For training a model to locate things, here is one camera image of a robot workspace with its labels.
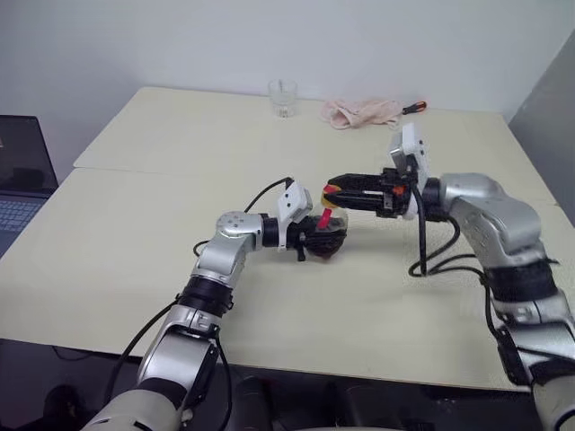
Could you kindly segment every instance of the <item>transparent container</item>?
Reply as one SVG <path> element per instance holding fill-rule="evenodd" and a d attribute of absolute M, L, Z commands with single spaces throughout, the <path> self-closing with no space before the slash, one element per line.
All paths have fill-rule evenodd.
<path fill-rule="evenodd" d="M 283 119 L 296 115 L 297 84 L 288 79 L 276 79 L 268 84 L 271 108 Z"/>
<path fill-rule="evenodd" d="M 348 232 L 348 214 L 345 209 L 333 208 L 329 212 L 327 223 L 321 224 L 325 207 L 321 204 L 315 205 L 310 219 L 314 223 L 314 229 L 307 232 L 305 247 L 315 256 L 329 259 L 343 245 L 343 240 Z"/>

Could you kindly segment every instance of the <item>black cable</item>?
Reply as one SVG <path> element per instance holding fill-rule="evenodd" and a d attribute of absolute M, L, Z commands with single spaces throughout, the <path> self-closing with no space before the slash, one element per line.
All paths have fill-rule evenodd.
<path fill-rule="evenodd" d="M 456 254 L 455 256 L 450 256 L 446 259 L 441 260 L 437 265 L 434 265 L 432 269 L 430 269 L 428 271 L 429 272 L 436 272 L 439 268 L 445 266 L 447 263 L 451 263 L 454 260 L 460 260 L 460 259 L 475 259 L 477 256 L 475 256 L 472 253 L 465 253 L 465 254 Z"/>
<path fill-rule="evenodd" d="M 473 257 L 473 255 L 459 255 L 459 256 L 453 256 L 452 258 L 449 258 L 446 260 L 452 261 L 452 260 L 455 260 L 454 258 L 460 259 L 460 256 Z M 485 274 L 477 268 L 468 267 L 466 265 L 460 265 L 460 266 L 456 266 L 456 267 L 439 268 L 440 266 L 445 265 L 445 263 L 441 262 L 441 263 L 437 264 L 435 267 L 433 267 L 432 270 L 429 271 L 429 275 L 434 276 L 436 274 L 443 274 L 443 273 L 451 272 L 451 271 L 470 271 L 479 277 L 480 283 L 485 288 L 485 304 L 484 304 L 485 322 L 487 323 L 487 328 L 489 329 L 489 332 L 491 333 L 491 335 L 496 340 L 498 340 L 500 338 L 500 334 L 497 332 L 497 330 L 495 329 L 495 325 L 493 324 L 493 316 L 491 315 L 491 290 L 489 289 L 489 285 L 487 284 L 487 277 L 485 276 Z"/>
<path fill-rule="evenodd" d="M 193 250 L 194 250 L 194 254 L 196 255 L 197 258 L 199 257 L 198 247 L 199 247 L 200 245 L 207 244 L 208 242 L 209 242 L 209 240 L 204 240 L 204 241 L 200 241 L 200 242 L 198 242 L 196 245 L 194 245 L 194 249 L 193 249 Z"/>
<path fill-rule="evenodd" d="M 491 315 L 491 290 L 489 289 L 489 286 L 487 284 L 487 279 L 485 277 L 485 274 L 477 268 L 467 267 L 467 266 L 449 267 L 449 268 L 438 269 L 436 271 L 436 274 L 443 273 L 443 272 L 449 272 L 449 271 L 459 271 L 459 270 L 471 271 L 471 272 L 473 272 L 479 276 L 479 279 L 480 279 L 482 285 L 485 287 L 485 320 L 487 322 L 487 328 L 489 329 L 489 332 L 491 333 L 491 335 L 496 340 L 498 340 L 501 337 L 501 335 L 497 332 L 497 330 L 495 329 L 495 325 L 493 324 L 493 316 Z M 557 355 L 557 354 L 554 354 L 551 352 L 543 352 L 541 350 L 536 350 L 533 348 L 521 347 L 521 346 L 517 346 L 517 351 L 528 353 L 531 355 L 544 356 L 544 357 L 547 357 L 549 359 L 566 361 L 566 362 L 569 362 L 569 363 L 575 365 L 575 359 L 573 359 L 572 357 L 568 357 L 568 356 Z"/>
<path fill-rule="evenodd" d="M 164 316 L 167 312 L 170 311 L 173 305 L 176 305 L 178 302 L 178 298 L 174 299 L 171 303 L 166 305 L 156 316 L 148 321 L 148 323 L 139 331 L 138 334 L 129 342 L 126 349 L 122 352 L 116 364 L 111 370 L 110 379 L 108 380 L 108 384 L 106 385 L 106 391 L 104 392 L 104 403 L 102 407 L 105 407 L 111 401 L 111 395 L 114 392 L 114 385 L 116 384 L 116 380 L 118 379 L 119 370 L 128 359 L 129 354 L 131 353 L 134 346 L 138 343 L 138 341 L 144 337 L 144 334 L 149 331 L 150 328 L 156 323 L 162 316 Z"/>
<path fill-rule="evenodd" d="M 286 188 L 288 188 L 292 182 L 294 182 L 294 179 L 291 177 L 282 178 L 281 180 L 277 180 L 277 181 L 272 182 L 268 187 L 266 187 L 260 193 L 258 193 L 254 199 L 252 199 L 252 202 L 250 202 L 249 205 L 245 208 L 244 213 L 247 213 L 248 211 L 250 211 L 252 209 L 252 207 L 258 202 L 258 200 L 260 200 L 263 195 L 265 195 L 268 191 L 270 191 L 274 187 L 278 186 L 279 184 L 285 183 Z M 200 241 L 196 245 L 194 245 L 193 250 L 194 250 L 194 254 L 196 255 L 197 258 L 199 257 L 198 247 L 201 245 L 207 244 L 208 242 L 209 242 L 209 240 L 204 240 L 204 241 Z"/>
<path fill-rule="evenodd" d="M 413 182 L 411 184 L 411 190 L 413 191 L 413 196 L 415 197 L 415 202 L 417 203 L 417 214 L 419 222 L 419 233 L 420 233 L 420 268 L 421 274 L 426 276 L 428 273 L 428 262 L 426 260 L 427 244 L 426 244 L 426 232 L 425 232 L 425 207 L 423 204 L 423 198 L 421 197 L 420 190 L 417 188 L 417 183 Z"/>
<path fill-rule="evenodd" d="M 57 358 L 62 360 L 62 361 L 67 361 L 67 362 L 84 361 L 88 357 L 93 356 L 93 353 L 86 353 L 84 355 L 76 356 L 76 357 L 65 357 L 65 356 L 62 356 L 62 354 L 60 354 L 60 352 L 58 352 L 58 348 L 56 346 L 51 346 L 51 347 L 52 347 L 52 350 L 54 350 L 54 354 L 57 356 Z"/>
<path fill-rule="evenodd" d="M 425 256 L 425 258 L 423 260 L 426 261 L 426 265 L 427 265 L 427 260 L 432 260 L 432 259 L 436 258 L 437 256 L 439 256 L 440 254 L 446 252 L 451 247 L 453 247 L 453 245 L 457 242 L 457 240 L 459 239 L 459 236 L 461 235 L 461 229 L 459 228 L 459 224 L 451 215 L 447 216 L 447 221 L 453 226 L 453 235 L 451 236 L 449 241 L 447 241 L 445 244 L 443 244 L 441 247 L 439 247 L 435 251 L 431 252 L 429 255 Z M 422 259 L 421 259 L 421 255 L 420 255 L 420 259 L 417 262 L 413 263 L 409 267 L 409 269 L 407 270 L 407 272 L 410 276 L 412 276 L 412 277 L 423 277 L 423 271 L 421 271 L 419 274 L 415 273 L 415 269 L 417 269 L 421 266 L 421 262 L 422 262 Z"/>
<path fill-rule="evenodd" d="M 294 182 L 294 179 L 291 177 L 282 178 L 281 180 L 277 180 L 276 182 L 272 182 L 268 187 L 266 187 L 264 190 L 262 190 L 260 193 L 258 193 L 258 195 L 254 199 L 252 199 L 252 202 L 250 202 L 250 204 L 245 208 L 244 213 L 247 213 L 248 211 L 250 211 L 252 209 L 252 207 L 256 204 L 256 202 L 258 200 L 260 200 L 260 198 L 263 195 L 265 195 L 268 191 L 270 191 L 274 187 L 278 186 L 279 184 L 286 183 L 286 188 L 287 188 L 291 185 L 292 182 Z"/>
<path fill-rule="evenodd" d="M 224 431 L 227 427 L 227 423 L 232 416 L 232 374 L 230 373 L 230 365 L 227 363 L 226 355 L 224 354 L 224 349 L 222 349 L 222 343 L 219 340 L 219 333 L 216 333 L 214 337 L 216 341 L 217 350 L 219 350 L 219 355 L 222 357 L 222 364 L 224 365 L 224 372 L 226 373 L 226 387 L 227 387 L 227 408 L 222 424 L 219 426 L 219 431 Z"/>

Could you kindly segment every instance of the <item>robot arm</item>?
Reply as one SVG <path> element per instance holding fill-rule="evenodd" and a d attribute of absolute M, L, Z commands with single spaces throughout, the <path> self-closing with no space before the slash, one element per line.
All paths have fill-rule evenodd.
<path fill-rule="evenodd" d="M 302 245 L 302 236 L 312 234 L 306 189 L 293 182 L 278 207 L 277 218 L 231 212 L 217 220 L 216 234 L 142 360 L 136 388 L 114 398 L 85 430 L 171 431 L 191 418 L 206 396 L 218 358 L 212 341 L 233 306 L 232 292 L 247 253 L 295 248 Z"/>
<path fill-rule="evenodd" d="M 338 191 L 324 198 L 339 207 L 410 219 L 417 188 L 427 221 L 453 217 L 482 265 L 503 322 L 495 332 L 509 379 L 532 388 L 545 429 L 575 429 L 575 325 L 565 294 L 553 282 L 535 210 L 485 175 L 428 178 L 424 145 L 412 124 L 403 127 L 390 153 L 395 168 L 333 178 L 328 184 Z"/>
<path fill-rule="evenodd" d="M 532 387 L 546 429 L 575 429 L 575 325 L 539 216 L 484 175 L 447 174 L 439 183 L 439 204 L 471 244 L 503 321 L 497 342 L 508 378 Z"/>

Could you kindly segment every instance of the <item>white wall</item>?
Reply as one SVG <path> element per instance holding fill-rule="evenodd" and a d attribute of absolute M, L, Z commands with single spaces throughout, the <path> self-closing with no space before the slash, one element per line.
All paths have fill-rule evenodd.
<path fill-rule="evenodd" d="M 0 113 L 40 117 L 60 179 L 142 85 L 369 95 L 510 119 L 572 0 L 0 0 Z"/>
<path fill-rule="evenodd" d="M 509 123 L 575 226 L 575 31 Z"/>

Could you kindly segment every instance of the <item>table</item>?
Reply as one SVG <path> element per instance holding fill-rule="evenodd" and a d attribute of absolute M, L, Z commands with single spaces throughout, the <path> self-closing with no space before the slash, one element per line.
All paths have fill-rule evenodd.
<path fill-rule="evenodd" d="M 266 97 L 145 87 L 100 133 L 75 167 L 155 172 L 262 184 L 296 174 L 319 190 L 344 172 L 392 165 L 387 126 L 334 130 L 319 120 L 319 101 L 274 117 Z M 503 117 L 490 112 L 427 110 L 410 115 L 428 147 L 433 174 L 483 172 L 516 198 L 554 199 Z"/>
<path fill-rule="evenodd" d="M 0 337 L 119 353 L 184 286 L 195 261 L 191 246 L 211 236 L 221 213 L 242 209 L 286 172 L 317 193 L 332 175 L 377 172 L 384 162 L 391 164 L 385 157 L 387 128 L 331 130 L 314 117 L 318 102 L 313 101 L 302 103 L 301 115 L 289 120 L 264 118 L 262 111 L 261 127 L 244 130 L 238 141 L 221 141 L 223 126 L 214 128 L 220 138 L 213 140 L 203 122 L 198 130 L 186 126 L 195 152 L 185 145 L 173 149 L 170 143 L 183 132 L 162 126 L 163 119 L 150 123 L 130 117 L 142 106 L 153 110 L 151 100 L 157 100 L 158 112 L 168 110 L 165 98 L 173 98 L 167 121 L 182 108 L 176 101 L 195 106 L 197 97 L 213 97 L 211 109 L 219 106 L 220 113 L 227 98 L 267 109 L 264 99 L 251 96 L 140 91 L 78 159 L 85 167 L 72 172 L 0 260 Z M 562 262 L 554 269 L 556 282 L 571 300 L 575 231 L 500 116 L 431 110 L 411 118 L 429 142 L 433 172 L 488 172 L 535 208 L 548 253 Z M 135 129 L 137 140 L 121 141 L 130 121 L 149 133 Z M 146 136 L 168 129 L 171 137 L 163 151 L 156 151 Z M 209 144 L 193 144 L 193 133 Z M 308 135 L 314 139 L 304 141 Z M 139 152 L 134 142 L 140 143 Z M 230 149 L 233 160 L 213 164 L 215 147 L 231 142 L 241 143 Z M 260 149 L 265 142 L 267 150 L 247 151 L 251 142 Z M 287 142 L 293 144 L 289 151 Z M 111 150 L 115 145 L 118 157 Z M 178 151 L 181 158 L 171 155 Z M 196 155 L 187 163 L 186 152 Z M 487 163 L 485 169 L 478 158 Z M 270 194 L 254 210 L 269 211 L 276 196 Z M 430 224 L 429 247 L 443 242 L 449 231 Z M 461 241 L 453 253 L 465 251 Z M 406 270 L 417 254 L 415 221 L 358 212 L 350 213 L 349 237 L 328 262 L 298 263 L 294 252 L 254 253 L 234 291 L 235 308 L 224 320 L 228 359 L 284 370 L 513 388 L 485 327 L 477 280 L 466 274 L 410 278 Z M 154 333 L 136 354 L 144 353 Z"/>

